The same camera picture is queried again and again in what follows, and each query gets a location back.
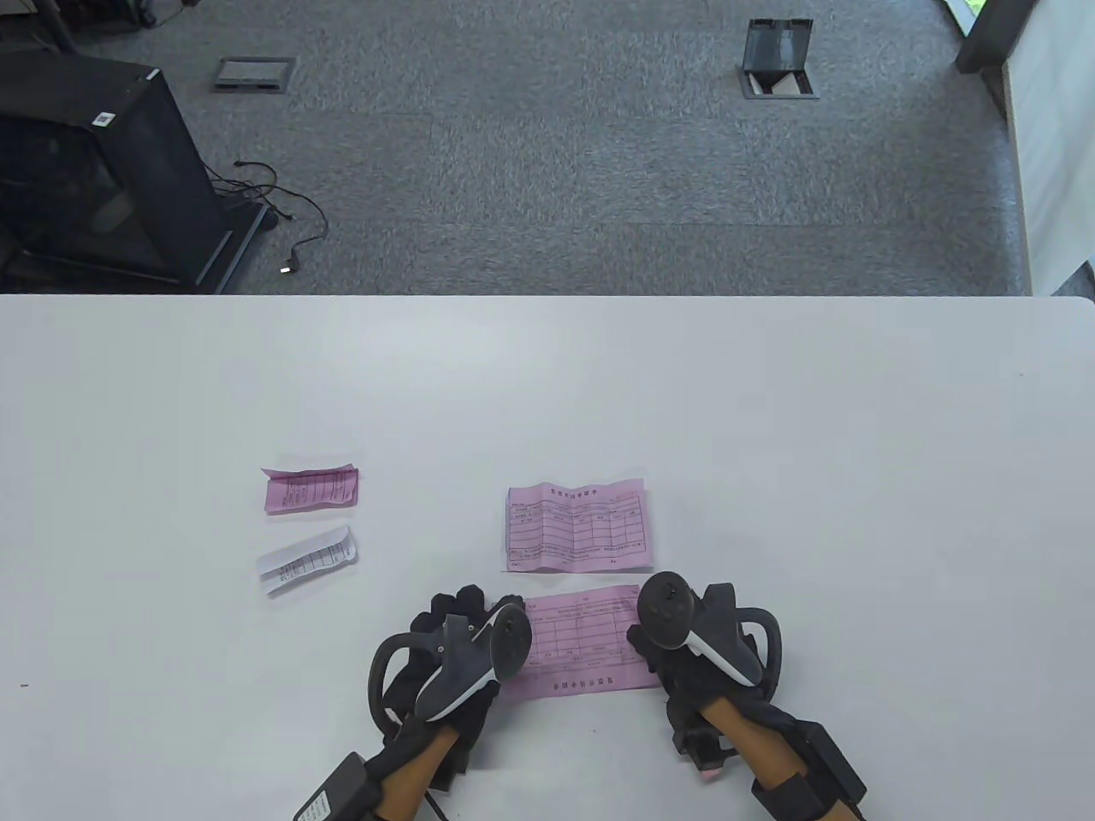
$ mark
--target black glove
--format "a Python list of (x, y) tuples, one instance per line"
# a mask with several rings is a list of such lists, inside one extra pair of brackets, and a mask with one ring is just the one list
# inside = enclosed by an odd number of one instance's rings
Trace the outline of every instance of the black glove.
[[(477, 631), (503, 604), (520, 603), (520, 597), (507, 595), (487, 611), (483, 591), (474, 585), (469, 585), (461, 588), (456, 597), (447, 593), (435, 595), (429, 603), (429, 612), (419, 613), (411, 622), (411, 632), (433, 633), (445, 623), (445, 617), (449, 614), (466, 616), (471, 626)], [(439, 666), (425, 650), (410, 650), (407, 666), (396, 673), (395, 679), (384, 692), (383, 705), (403, 721), (414, 709), (418, 691)], [(486, 712), (497, 695), (498, 682), (492, 681), (440, 721), (431, 724), (451, 727), (460, 733), (460, 740), (457, 743), (465, 750), (471, 750), (483, 731)]]
[[(465, 616), (477, 631), (498, 608), (510, 602), (522, 603), (518, 595), (506, 595), (487, 611), (483, 591), (474, 585), (461, 588), (456, 597), (438, 593), (430, 601), (429, 612), (419, 613), (411, 622), (411, 632), (431, 633), (445, 623), (445, 617), (449, 614)], [(437, 736), (440, 727), (451, 727), (459, 733), (459, 738), (438, 767), (431, 786), (435, 789), (448, 789), (452, 777), (468, 768), (469, 753), (483, 731), (491, 704), (498, 695), (498, 682), (486, 684), (443, 718), (425, 722), (412, 713), (418, 692), (438, 667), (440, 663), (425, 650), (408, 650), (406, 667), (395, 674), (384, 691), (381, 703), (395, 714), (402, 726), (394, 739), (384, 739), (384, 751), (367, 764), (378, 780), (420, 754)]]
[[(789, 715), (765, 701), (765, 680), (756, 687), (742, 686), (687, 647), (676, 650), (658, 647), (637, 624), (627, 628), (627, 641), (646, 660), (649, 671), (657, 674), (666, 693), (684, 698), (696, 712), (710, 707), (718, 698), (726, 698), (756, 724), (772, 729), (794, 726)], [(757, 641), (752, 636), (745, 636), (745, 641), (757, 652)]]

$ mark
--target pink paper slip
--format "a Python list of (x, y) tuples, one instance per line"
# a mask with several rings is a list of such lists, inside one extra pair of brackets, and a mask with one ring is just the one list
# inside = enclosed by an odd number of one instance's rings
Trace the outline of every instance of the pink paper slip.
[(598, 573), (653, 565), (643, 479), (509, 488), (507, 570)]
[(551, 698), (658, 686), (658, 677), (627, 644), (638, 623), (638, 585), (527, 599), (532, 649), (503, 685), (507, 699)]
[(296, 513), (357, 505), (357, 469), (351, 464), (321, 471), (268, 471), (266, 512)]

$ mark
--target hand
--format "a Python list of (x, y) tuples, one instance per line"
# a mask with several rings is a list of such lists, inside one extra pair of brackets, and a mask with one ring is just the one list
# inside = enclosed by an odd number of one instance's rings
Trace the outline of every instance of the hand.
[[(684, 698), (696, 712), (703, 712), (719, 698), (726, 698), (746, 718), (765, 727), (782, 726), (785, 722), (786, 714), (764, 699), (766, 681), (762, 680), (756, 687), (742, 686), (687, 647), (676, 650), (659, 647), (637, 624), (627, 628), (627, 641), (646, 660), (649, 671), (657, 674), (666, 693)], [(745, 641), (756, 654), (756, 639), (746, 635)]]
[[(483, 591), (474, 585), (462, 588), (456, 597), (438, 593), (430, 602), (429, 612), (419, 613), (411, 622), (412, 633), (431, 633), (445, 623), (447, 615), (466, 616), (475, 629), (482, 627), (495, 610), (509, 602), (520, 603), (520, 597), (504, 597), (489, 611), (486, 610)], [(410, 650), (407, 664), (395, 675), (384, 692), (383, 706), (391, 709), (403, 721), (414, 709), (415, 698), (426, 680), (434, 674), (439, 662), (425, 650)], [(464, 755), (474, 747), (483, 731), (487, 710), (498, 695), (498, 682), (493, 681), (471, 698), (439, 721), (426, 725), (451, 727), (459, 733), (456, 750)]]

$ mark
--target white table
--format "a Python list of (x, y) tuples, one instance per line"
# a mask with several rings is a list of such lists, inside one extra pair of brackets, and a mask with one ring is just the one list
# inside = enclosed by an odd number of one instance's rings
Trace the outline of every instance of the white table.
[[(642, 580), (500, 571), (509, 485), (632, 475), (660, 568), (780, 618), (777, 703), (868, 818), (1088, 817), (1091, 304), (5, 297), (0, 377), (5, 821), (289, 821), (377, 751), (369, 660), (431, 593)], [(354, 459), (358, 507), (265, 517), (293, 458)], [(257, 555), (346, 520), (356, 565), (260, 593)], [(441, 801), (766, 818), (661, 703), (496, 710)]]

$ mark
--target gray carpet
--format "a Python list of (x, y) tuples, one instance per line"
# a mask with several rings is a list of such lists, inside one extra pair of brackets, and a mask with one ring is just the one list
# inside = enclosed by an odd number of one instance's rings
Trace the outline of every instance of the gray carpet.
[[(742, 99), (754, 16), (814, 18), (819, 101)], [(204, 0), (88, 50), (162, 68), (221, 173), (326, 209), (283, 276), (316, 220), (279, 200), (244, 292), (1019, 293), (1006, 128), (958, 46), (935, 0)], [(227, 55), (297, 57), (289, 93), (209, 93)]]

